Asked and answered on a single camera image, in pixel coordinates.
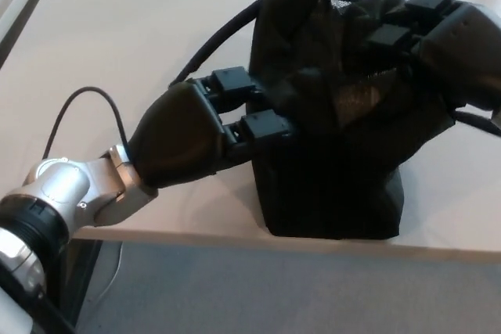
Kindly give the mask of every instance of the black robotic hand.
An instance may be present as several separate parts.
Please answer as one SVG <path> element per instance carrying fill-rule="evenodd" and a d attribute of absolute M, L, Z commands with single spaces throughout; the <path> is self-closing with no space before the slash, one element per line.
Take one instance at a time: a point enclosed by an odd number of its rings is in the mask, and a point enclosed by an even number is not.
<path fill-rule="evenodd" d="M 254 18 L 249 74 L 185 81 Z M 470 3 L 258 0 L 146 112 L 132 162 L 162 188 L 252 159 L 273 234 L 386 239 L 402 214 L 400 164 L 456 108 L 501 108 L 499 56 L 501 22 Z M 223 125 L 218 113 L 244 103 L 248 115 Z"/>

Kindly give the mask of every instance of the gray carpet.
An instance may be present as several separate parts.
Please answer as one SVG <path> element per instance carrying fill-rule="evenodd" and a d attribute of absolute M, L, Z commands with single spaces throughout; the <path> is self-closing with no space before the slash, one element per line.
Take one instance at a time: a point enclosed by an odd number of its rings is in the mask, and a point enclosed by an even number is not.
<path fill-rule="evenodd" d="M 340 255 L 106 243 L 86 334 L 501 332 L 501 268 Z"/>

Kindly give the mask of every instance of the black fabric cover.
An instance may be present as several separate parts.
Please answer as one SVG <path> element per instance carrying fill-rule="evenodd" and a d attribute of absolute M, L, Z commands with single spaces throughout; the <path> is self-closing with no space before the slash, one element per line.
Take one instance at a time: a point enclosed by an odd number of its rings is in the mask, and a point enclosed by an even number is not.
<path fill-rule="evenodd" d="M 398 166 L 453 125 L 439 95 L 359 55 L 380 18 L 404 0 L 262 0 L 250 74 L 301 130 L 294 147 L 253 160 L 274 235 L 387 239 L 398 234 Z"/>

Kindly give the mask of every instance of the cable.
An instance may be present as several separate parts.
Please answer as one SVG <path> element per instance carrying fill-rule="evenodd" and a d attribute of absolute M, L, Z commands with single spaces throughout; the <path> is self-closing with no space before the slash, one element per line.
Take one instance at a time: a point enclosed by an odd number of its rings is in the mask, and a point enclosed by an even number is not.
<path fill-rule="evenodd" d="M 501 137 L 501 129 L 497 128 L 497 126 L 486 117 L 481 117 L 474 113 L 464 113 L 463 111 L 454 111 L 452 117 L 461 123 L 480 129 L 490 135 Z"/>
<path fill-rule="evenodd" d="M 49 157 L 50 149 L 52 148 L 52 144 L 54 143 L 54 138 L 56 138 L 57 130 L 59 129 L 59 125 L 61 124 L 61 120 L 63 119 L 66 111 L 68 110 L 68 107 L 70 107 L 70 104 L 74 101 L 75 98 L 77 98 L 80 94 L 85 93 L 85 92 L 98 93 L 110 104 L 110 107 L 113 110 L 113 114 L 115 116 L 115 120 L 117 122 L 118 133 L 120 134 L 120 139 L 121 139 L 122 145 L 124 147 L 125 153 L 127 154 L 127 157 L 129 158 L 129 160 L 131 160 L 131 153 L 129 152 L 128 141 L 127 141 L 127 136 L 125 135 L 124 124 L 122 123 L 122 119 L 120 116 L 120 112 L 118 111 L 117 105 L 115 104 L 115 102 L 112 100 L 112 98 L 110 97 L 110 95 L 108 93 L 106 93 L 101 88 L 96 88 L 94 86 L 85 86 L 83 88 L 78 89 L 72 95 L 70 95 L 68 97 L 68 99 L 66 100 L 66 102 L 63 104 L 63 107 L 61 107 L 61 110 L 60 110 L 59 114 L 57 115 L 56 122 L 52 126 L 52 130 L 50 132 L 49 139 L 47 140 L 47 145 L 45 146 L 45 151 L 44 151 L 42 159 L 46 160 Z"/>
<path fill-rule="evenodd" d="M 101 88 L 96 88 L 93 86 L 85 86 L 83 88 L 78 89 L 72 95 L 70 95 L 68 97 L 68 99 L 66 100 L 66 102 L 63 104 L 63 107 L 61 107 L 61 110 L 59 111 L 59 114 L 57 115 L 56 121 L 54 122 L 54 125 L 52 126 L 52 130 L 50 132 L 49 139 L 47 140 L 47 145 L 45 146 L 45 151 L 44 151 L 42 159 L 45 160 L 49 157 L 50 149 L 52 148 L 52 144 L 54 143 L 54 139 L 56 138 L 57 130 L 59 129 L 59 125 L 61 124 L 61 121 L 63 120 L 64 115 L 65 115 L 66 111 L 68 110 L 68 107 L 70 107 L 70 104 L 74 101 L 75 98 L 77 98 L 80 94 L 85 93 L 85 92 L 98 93 L 110 104 L 110 107 L 113 110 L 113 114 L 115 116 L 115 120 L 117 122 L 117 128 L 118 128 L 118 133 L 120 134 L 121 142 L 123 144 L 125 152 L 127 153 L 128 158 L 130 160 L 131 154 L 130 154 L 129 148 L 128 148 L 127 136 L 125 134 L 124 124 L 122 122 L 120 112 L 118 111 L 117 105 L 115 104 L 115 102 L 113 101 L 113 99 L 110 97 L 110 95 L 108 93 L 106 93 Z M 94 307 L 90 310 L 91 313 L 97 308 L 97 306 L 99 305 L 101 300 L 103 300 L 104 296 L 108 293 L 108 291 L 110 291 L 110 288 L 113 285 L 113 283 L 115 282 L 115 279 L 117 279 L 117 275 L 118 275 L 118 272 L 120 270 L 121 263 L 122 263 L 123 251 L 124 251 L 124 243 L 121 242 L 120 251 L 118 254 L 117 267 L 115 269 L 114 275 L 111 278 L 110 282 L 105 287 L 105 289 L 97 297 L 96 302 L 94 304 Z"/>
<path fill-rule="evenodd" d="M 108 293 L 108 291 L 110 291 L 111 286 L 114 284 L 115 279 L 117 279 L 118 272 L 120 271 L 120 267 L 122 265 L 122 256 L 123 256 L 123 254 L 124 254 L 124 243 L 121 242 L 120 243 L 120 250 L 119 250 L 119 253 L 118 253 L 118 262 L 117 262 L 117 266 L 115 267 L 115 272 L 113 274 L 113 277 L 111 277 L 111 280 L 108 282 L 108 284 L 106 285 L 106 287 L 104 288 L 104 290 L 97 296 L 97 298 L 96 298 L 96 300 L 95 300 L 92 308 L 89 310 L 89 312 L 87 314 L 87 318 L 85 320 L 78 320 L 78 324 L 77 324 L 77 327 L 76 327 L 77 331 L 82 330 L 85 327 L 85 323 L 88 322 L 88 319 L 91 316 L 94 315 L 94 312 L 96 311 L 97 307 L 103 301 L 103 299 L 106 296 L 106 294 Z"/>
<path fill-rule="evenodd" d="M 262 0 L 256 0 L 243 11 L 234 16 L 218 31 L 212 34 L 207 42 L 205 42 L 204 45 L 195 53 L 193 58 L 189 60 L 181 72 L 179 72 L 178 76 L 170 83 L 170 85 L 184 81 L 189 74 L 198 70 L 200 66 L 207 59 L 209 59 L 214 51 L 216 51 L 223 43 L 228 41 L 232 35 L 256 19 L 258 17 L 259 10 L 261 9 L 261 4 Z"/>

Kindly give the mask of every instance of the robotic arm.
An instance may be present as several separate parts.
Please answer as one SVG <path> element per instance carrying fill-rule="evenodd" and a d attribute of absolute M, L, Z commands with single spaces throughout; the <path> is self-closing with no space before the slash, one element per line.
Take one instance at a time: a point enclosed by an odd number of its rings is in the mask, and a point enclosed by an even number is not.
<path fill-rule="evenodd" d="M 260 95 L 243 68 L 215 71 L 163 94 L 146 111 L 128 148 L 113 146 L 89 162 L 59 158 L 34 166 L 23 185 L 0 201 L 0 316 L 10 312 L 2 324 L 18 324 L 19 333 L 26 332 L 21 330 L 30 326 L 26 311 L 53 332 L 72 332 L 42 286 L 77 230 L 120 223 L 155 199 L 160 188 L 215 174 L 292 141 L 294 127 L 272 110 L 222 123 L 218 113 Z M 19 320 L 13 321 L 12 311 Z"/>
<path fill-rule="evenodd" d="M 366 74 L 396 68 L 407 81 L 440 92 L 451 108 L 492 110 L 492 121 L 501 124 L 501 20 L 480 5 L 409 0 L 384 17 L 356 55 Z M 42 286 L 78 229 L 120 223 L 158 189 L 294 142 L 300 128 L 275 110 L 222 123 L 219 113 L 255 99 L 266 102 L 265 90 L 243 68 L 218 70 L 172 85 L 127 146 L 90 162 L 61 158 L 33 167 L 0 201 L 0 316 L 10 314 L 0 321 L 12 326 L 0 333 L 29 332 L 31 318 L 53 332 L 72 332 Z"/>

